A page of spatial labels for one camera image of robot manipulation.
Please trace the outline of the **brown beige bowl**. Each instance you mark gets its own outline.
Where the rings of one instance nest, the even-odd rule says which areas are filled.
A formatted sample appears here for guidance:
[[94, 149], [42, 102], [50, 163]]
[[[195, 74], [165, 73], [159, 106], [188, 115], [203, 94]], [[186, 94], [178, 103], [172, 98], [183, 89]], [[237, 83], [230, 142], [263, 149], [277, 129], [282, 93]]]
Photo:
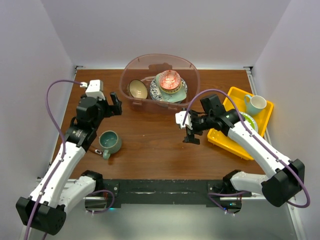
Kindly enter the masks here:
[[127, 92], [133, 98], [147, 99], [148, 97], [146, 85], [138, 79], [133, 79], [130, 81], [127, 86]]

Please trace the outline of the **teal ceramic cup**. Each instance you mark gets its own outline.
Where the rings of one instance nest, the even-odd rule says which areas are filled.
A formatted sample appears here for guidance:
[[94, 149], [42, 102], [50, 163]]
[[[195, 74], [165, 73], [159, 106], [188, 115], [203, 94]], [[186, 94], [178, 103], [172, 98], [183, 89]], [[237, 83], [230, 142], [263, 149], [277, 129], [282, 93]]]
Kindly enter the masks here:
[[99, 136], [99, 145], [102, 150], [102, 157], [108, 160], [112, 154], [117, 153], [122, 147], [122, 139], [112, 130], [103, 132]]

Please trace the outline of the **mint green rectangular dish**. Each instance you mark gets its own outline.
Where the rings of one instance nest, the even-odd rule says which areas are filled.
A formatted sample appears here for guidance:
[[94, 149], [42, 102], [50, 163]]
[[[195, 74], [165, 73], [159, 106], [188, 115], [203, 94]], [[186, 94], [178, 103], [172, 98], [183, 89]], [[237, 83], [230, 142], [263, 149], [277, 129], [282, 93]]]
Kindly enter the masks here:
[[187, 98], [188, 87], [184, 79], [181, 79], [182, 88], [180, 91], [175, 94], [167, 94], [160, 90], [160, 87], [157, 86], [159, 83], [159, 75], [160, 74], [157, 74], [155, 77], [155, 95], [153, 96], [155, 100], [169, 103], [181, 103]]

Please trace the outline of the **blue floral plate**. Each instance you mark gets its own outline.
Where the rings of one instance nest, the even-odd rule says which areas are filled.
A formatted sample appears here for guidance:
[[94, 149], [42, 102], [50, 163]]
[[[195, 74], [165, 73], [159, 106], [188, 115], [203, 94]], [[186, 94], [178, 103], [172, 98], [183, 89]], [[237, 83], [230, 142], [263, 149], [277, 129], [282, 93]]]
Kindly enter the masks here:
[[181, 103], [187, 98], [188, 86], [182, 79], [181, 88], [175, 93], [166, 93], [157, 86], [157, 79], [154, 78], [149, 86], [150, 96], [153, 100], [168, 102], [168, 103]]

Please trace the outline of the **yellow flower patterned bowl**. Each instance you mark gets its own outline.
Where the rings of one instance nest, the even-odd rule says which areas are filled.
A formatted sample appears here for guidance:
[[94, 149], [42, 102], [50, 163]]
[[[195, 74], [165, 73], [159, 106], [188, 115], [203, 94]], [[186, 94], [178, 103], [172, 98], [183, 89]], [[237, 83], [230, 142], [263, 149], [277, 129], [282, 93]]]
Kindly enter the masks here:
[[173, 95], [173, 94], [177, 93], [178, 91], [180, 91], [181, 88], [182, 88], [182, 86], [179, 86], [179, 87], [177, 87], [175, 89], [165, 89], [165, 88], [162, 88], [162, 87], [160, 87], [159, 89], [161, 91], [163, 91], [164, 93], [166, 93], [166, 94]]

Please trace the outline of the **red patterned bowl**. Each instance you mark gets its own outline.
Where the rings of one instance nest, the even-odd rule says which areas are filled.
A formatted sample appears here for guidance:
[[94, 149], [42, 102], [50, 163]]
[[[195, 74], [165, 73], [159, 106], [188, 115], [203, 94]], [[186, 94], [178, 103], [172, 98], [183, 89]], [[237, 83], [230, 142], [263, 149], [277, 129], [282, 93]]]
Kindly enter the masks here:
[[181, 85], [181, 76], [175, 70], [165, 70], [160, 73], [158, 83], [163, 88], [176, 88]]

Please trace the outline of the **white cream bowl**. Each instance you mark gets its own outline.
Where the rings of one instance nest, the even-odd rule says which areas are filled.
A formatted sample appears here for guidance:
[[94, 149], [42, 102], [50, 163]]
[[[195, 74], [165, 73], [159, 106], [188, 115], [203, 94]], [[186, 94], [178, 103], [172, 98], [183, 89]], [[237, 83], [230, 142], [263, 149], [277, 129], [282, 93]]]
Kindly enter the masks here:
[[173, 94], [173, 93], [176, 93], [178, 92], [180, 89], [181, 89], [182, 85], [179, 85], [175, 88], [165, 88], [165, 87], [160, 87], [161, 90], [163, 90], [164, 92], [166, 93], [170, 93], [170, 94]]

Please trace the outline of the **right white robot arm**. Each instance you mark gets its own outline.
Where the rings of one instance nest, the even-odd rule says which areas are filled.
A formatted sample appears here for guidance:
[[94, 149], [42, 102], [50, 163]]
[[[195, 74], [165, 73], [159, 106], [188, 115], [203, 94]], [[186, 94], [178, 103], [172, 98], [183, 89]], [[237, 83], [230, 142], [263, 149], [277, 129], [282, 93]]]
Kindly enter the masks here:
[[272, 147], [245, 120], [238, 108], [226, 110], [216, 94], [200, 100], [203, 112], [184, 108], [175, 114], [175, 122], [185, 129], [185, 143], [198, 145], [196, 135], [214, 129], [243, 147], [262, 168], [263, 174], [251, 174], [234, 170], [223, 178], [226, 196], [237, 196], [246, 192], [261, 194], [275, 207], [280, 207], [300, 191], [304, 191], [306, 208], [310, 195], [304, 185], [305, 165], [301, 160], [291, 160]]

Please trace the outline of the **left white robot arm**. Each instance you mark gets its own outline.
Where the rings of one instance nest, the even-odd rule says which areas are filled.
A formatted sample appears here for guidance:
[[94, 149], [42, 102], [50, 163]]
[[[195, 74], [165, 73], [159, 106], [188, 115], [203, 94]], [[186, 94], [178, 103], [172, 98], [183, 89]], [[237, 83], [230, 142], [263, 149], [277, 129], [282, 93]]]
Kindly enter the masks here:
[[105, 118], [120, 116], [122, 102], [110, 93], [112, 104], [98, 96], [81, 96], [76, 115], [62, 138], [53, 164], [29, 197], [20, 197], [15, 205], [20, 219], [28, 228], [56, 235], [68, 213], [86, 196], [105, 192], [103, 176], [86, 170], [68, 189], [64, 189], [71, 173], [97, 137]]

